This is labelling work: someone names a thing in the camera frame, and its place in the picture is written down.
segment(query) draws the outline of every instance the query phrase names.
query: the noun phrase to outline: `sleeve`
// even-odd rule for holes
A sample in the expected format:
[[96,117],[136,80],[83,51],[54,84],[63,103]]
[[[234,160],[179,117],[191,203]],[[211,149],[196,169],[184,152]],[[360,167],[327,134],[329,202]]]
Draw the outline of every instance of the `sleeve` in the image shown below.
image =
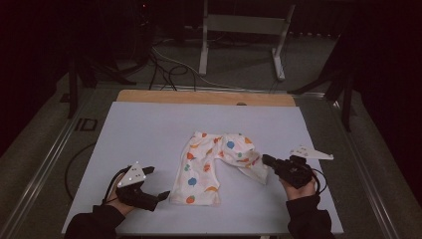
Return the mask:
[[318,210],[319,196],[308,196],[287,201],[291,217],[289,231],[295,239],[334,238],[331,219],[326,210]]
[[94,206],[92,213],[80,213],[72,218],[65,239],[115,239],[115,228],[124,219],[112,206]]

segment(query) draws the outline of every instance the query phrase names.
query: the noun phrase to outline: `printed cloth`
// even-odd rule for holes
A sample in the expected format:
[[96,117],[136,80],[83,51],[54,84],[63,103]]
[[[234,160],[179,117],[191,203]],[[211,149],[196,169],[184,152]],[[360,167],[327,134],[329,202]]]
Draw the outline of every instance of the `printed cloth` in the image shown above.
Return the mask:
[[217,135],[196,131],[182,152],[170,202],[220,204],[220,183],[215,174],[217,158],[237,166],[252,179],[266,184],[268,167],[247,137],[240,133]]

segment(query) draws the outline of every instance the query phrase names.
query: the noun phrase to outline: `white tabletop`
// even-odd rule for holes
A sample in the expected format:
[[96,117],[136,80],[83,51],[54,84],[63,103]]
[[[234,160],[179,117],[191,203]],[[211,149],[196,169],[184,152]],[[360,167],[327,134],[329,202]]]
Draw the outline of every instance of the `white tabletop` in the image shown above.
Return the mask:
[[[136,161],[154,166],[142,185],[145,193],[171,190],[183,147],[198,131],[247,136],[256,151],[288,158],[290,150],[313,147],[302,113],[296,107],[249,107],[156,103],[113,103],[82,179],[63,232],[72,217],[91,212],[103,199],[111,178]],[[316,159],[312,168],[320,169]],[[174,205],[165,200],[154,212],[135,209],[116,229],[124,235],[275,235],[288,233],[286,193],[270,172],[260,184],[217,159],[219,206]],[[332,232],[343,232],[329,189],[319,208],[328,210]]]

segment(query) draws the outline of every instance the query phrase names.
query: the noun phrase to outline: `metal frame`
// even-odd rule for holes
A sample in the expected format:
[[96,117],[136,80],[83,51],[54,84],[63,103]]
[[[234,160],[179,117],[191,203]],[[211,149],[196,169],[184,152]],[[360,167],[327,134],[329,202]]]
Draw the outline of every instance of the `metal frame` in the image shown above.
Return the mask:
[[[184,88],[184,91],[192,91],[192,88],[186,87]],[[211,91],[213,92],[213,89],[199,89],[199,91]],[[236,92],[232,89],[226,90],[226,89],[215,89],[215,92]],[[275,94],[285,94],[286,92],[276,92]],[[48,155],[46,155],[44,162],[36,172],[35,176],[32,178],[32,180],[27,185],[23,195],[21,196],[19,202],[17,203],[17,206],[13,210],[12,214],[9,216],[5,226],[0,231],[0,238],[13,238],[18,233],[18,230],[20,226],[22,225],[25,217],[27,216],[28,212],[31,210],[32,205],[34,204],[35,200],[38,197],[38,194],[42,190],[45,181],[47,180],[47,177],[50,175],[51,170],[53,169],[57,159],[61,155],[61,152],[63,148],[66,146],[68,142],[68,138],[72,134],[73,128],[77,124],[77,118],[78,115],[81,113],[82,109],[84,108],[84,105],[89,101],[91,97],[88,97],[87,95],[84,95],[82,98],[82,105],[78,110],[76,111],[76,116],[73,119],[69,119],[68,122],[64,125],[62,131],[60,132],[58,138],[54,142],[54,144],[51,147],[50,152]],[[315,99],[315,100],[323,100],[323,94],[303,94],[301,96],[294,96],[295,99]],[[384,234],[385,238],[388,239],[395,239],[400,238],[397,232],[397,229],[394,226],[393,221],[391,220],[389,216],[388,209],[386,208],[382,197],[376,188],[372,177],[367,170],[367,168],[364,166],[364,162],[362,159],[362,156],[359,153],[359,150],[357,149],[353,138],[351,137],[350,133],[344,130],[344,127],[341,123],[340,118],[340,106],[337,102],[334,102],[333,105],[331,105],[331,112],[333,114],[333,117],[335,118],[337,127],[339,131],[342,132],[343,137],[345,139],[345,142],[348,143],[348,146],[353,154],[354,158],[354,166],[356,168],[356,172],[360,178],[360,181],[362,183],[362,187],[366,193],[366,196],[368,197],[368,200],[372,206],[373,213],[375,217],[377,218],[378,224],[381,228],[382,233]]]
[[280,53],[283,49],[294,11],[295,5],[291,5],[289,13],[285,19],[215,15],[208,14],[208,0],[204,0],[202,49],[199,62],[199,74],[201,76],[206,76],[207,74],[208,31],[270,34],[280,36],[279,44],[276,48],[273,48],[272,55],[277,79],[279,81],[284,81],[286,77],[282,61],[280,59]]

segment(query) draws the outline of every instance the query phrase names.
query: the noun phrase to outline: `hand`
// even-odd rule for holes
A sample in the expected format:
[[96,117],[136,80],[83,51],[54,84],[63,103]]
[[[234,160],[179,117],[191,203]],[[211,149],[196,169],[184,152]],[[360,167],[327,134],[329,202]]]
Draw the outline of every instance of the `hand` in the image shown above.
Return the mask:
[[288,200],[295,200],[301,197],[313,196],[316,194],[316,180],[314,178],[307,185],[299,189],[295,189],[293,186],[291,186],[288,182],[282,180],[280,177],[279,181],[282,183],[283,187],[286,190]]
[[117,198],[117,194],[115,194],[115,190],[117,189],[117,184],[121,181],[123,177],[124,177],[124,173],[119,175],[118,178],[115,180],[114,186],[112,187],[112,191],[109,194],[107,203],[105,205],[115,207],[123,216],[126,216],[129,212],[131,212],[134,209],[134,207],[128,206],[120,202]]

